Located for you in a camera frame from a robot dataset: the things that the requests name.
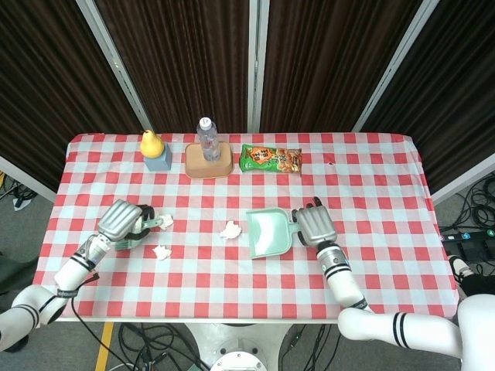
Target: green snack package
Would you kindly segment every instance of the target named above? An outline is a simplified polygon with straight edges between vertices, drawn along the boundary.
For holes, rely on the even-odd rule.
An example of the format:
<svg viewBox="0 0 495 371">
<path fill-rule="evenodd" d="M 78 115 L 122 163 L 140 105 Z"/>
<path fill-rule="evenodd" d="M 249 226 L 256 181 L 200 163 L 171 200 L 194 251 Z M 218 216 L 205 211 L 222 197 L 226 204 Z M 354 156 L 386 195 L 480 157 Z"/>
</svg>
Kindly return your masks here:
<svg viewBox="0 0 495 371">
<path fill-rule="evenodd" d="M 302 152 L 300 149 L 269 148 L 242 145 L 239 166 L 243 172 L 294 172 L 301 175 Z"/>
</svg>

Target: brown curtain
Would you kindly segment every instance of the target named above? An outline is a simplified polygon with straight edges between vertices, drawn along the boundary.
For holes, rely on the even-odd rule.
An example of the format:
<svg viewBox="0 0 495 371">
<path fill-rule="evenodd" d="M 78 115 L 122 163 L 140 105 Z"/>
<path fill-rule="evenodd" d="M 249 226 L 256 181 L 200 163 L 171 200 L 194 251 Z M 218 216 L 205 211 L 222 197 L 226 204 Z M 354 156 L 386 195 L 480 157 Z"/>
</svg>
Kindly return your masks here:
<svg viewBox="0 0 495 371">
<path fill-rule="evenodd" d="M 261 131 L 350 131 L 420 0 L 271 0 Z"/>
<path fill-rule="evenodd" d="M 246 131 L 248 0 L 96 3 L 157 131 Z"/>
<path fill-rule="evenodd" d="M 76 2 L 2 1 L 0 156 L 57 190 L 69 141 L 142 130 Z"/>
<path fill-rule="evenodd" d="M 440 2 L 363 131 L 412 136 L 435 192 L 495 152 L 495 6 Z"/>
</svg>

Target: yellow pear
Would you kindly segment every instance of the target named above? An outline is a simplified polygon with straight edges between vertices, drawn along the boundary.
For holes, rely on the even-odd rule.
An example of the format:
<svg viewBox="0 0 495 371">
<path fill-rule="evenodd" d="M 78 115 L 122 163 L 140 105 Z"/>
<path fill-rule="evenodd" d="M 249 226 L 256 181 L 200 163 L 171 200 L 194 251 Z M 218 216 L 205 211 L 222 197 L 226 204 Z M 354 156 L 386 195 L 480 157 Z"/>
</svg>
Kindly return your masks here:
<svg viewBox="0 0 495 371">
<path fill-rule="evenodd" d="M 143 133 L 139 147 L 142 155 L 147 158 L 160 157 L 165 149 L 163 140 L 152 130 L 147 130 Z"/>
</svg>

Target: table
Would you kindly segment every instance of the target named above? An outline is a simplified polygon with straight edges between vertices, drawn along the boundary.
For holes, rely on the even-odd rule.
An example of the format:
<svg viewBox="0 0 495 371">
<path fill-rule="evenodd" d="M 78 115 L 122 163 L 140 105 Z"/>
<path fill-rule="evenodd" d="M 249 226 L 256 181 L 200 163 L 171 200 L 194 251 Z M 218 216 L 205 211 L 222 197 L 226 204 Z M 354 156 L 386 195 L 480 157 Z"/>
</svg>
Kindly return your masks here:
<svg viewBox="0 0 495 371">
<path fill-rule="evenodd" d="M 34 282 L 55 290 L 53 276 L 97 229 L 117 199 L 149 204 L 175 220 L 131 251 L 111 250 L 100 280 L 80 290 L 82 316 L 118 321 L 334 321 L 340 312 L 316 250 L 294 239 L 280 257 L 249 258 L 245 212 L 278 206 L 290 213 L 318 196 L 339 234 L 357 283 L 377 313 L 452 317 L 458 294 L 439 240 L 421 160 L 399 134 L 223 134 L 236 165 L 223 179 L 190 179 L 184 149 L 194 134 L 164 134 L 168 173 L 148 171 L 139 135 L 82 134 L 67 163 L 43 241 Z M 243 143 L 301 148 L 302 176 L 242 173 Z M 228 220 L 236 240 L 219 232 Z M 157 261 L 158 244 L 172 249 Z M 73 318 L 68 308 L 64 318 Z"/>
</svg>

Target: brown tray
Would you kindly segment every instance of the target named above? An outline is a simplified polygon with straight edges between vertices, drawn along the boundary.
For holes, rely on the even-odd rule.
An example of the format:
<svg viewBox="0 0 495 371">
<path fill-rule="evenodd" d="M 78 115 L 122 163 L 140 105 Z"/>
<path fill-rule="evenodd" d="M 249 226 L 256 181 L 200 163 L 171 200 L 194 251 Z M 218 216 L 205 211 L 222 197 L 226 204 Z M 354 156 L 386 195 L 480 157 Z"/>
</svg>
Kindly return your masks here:
<svg viewBox="0 0 495 371">
<path fill-rule="evenodd" d="M 232 172 L 234 160 L 229 144 L 221 141 L 218 145 L 220 159 L 217 162 L 204 159 L 200 143 L 192 143 L 186 147 L 186 174 L 190 178 L 221 178 Z"/>
</svg>

